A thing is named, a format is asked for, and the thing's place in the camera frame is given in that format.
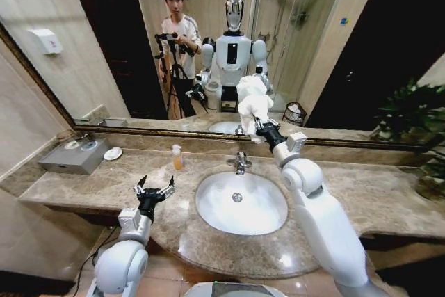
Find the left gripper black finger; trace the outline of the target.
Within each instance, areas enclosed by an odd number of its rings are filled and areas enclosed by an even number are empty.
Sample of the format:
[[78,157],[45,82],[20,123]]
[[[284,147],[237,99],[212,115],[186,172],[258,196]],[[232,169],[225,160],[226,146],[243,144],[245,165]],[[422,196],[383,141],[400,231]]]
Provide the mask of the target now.
[[161,196],[163,200],[169,198],[175,192],[175,180],[172,176],[170,178],[169,184],[166,187],[163,187],[158,191],[158,194]]
[[147,175],[143,176],[138,183],[133,187],[133,191],[136,195],[145,194],[145,189],[143,188],[147,179]]

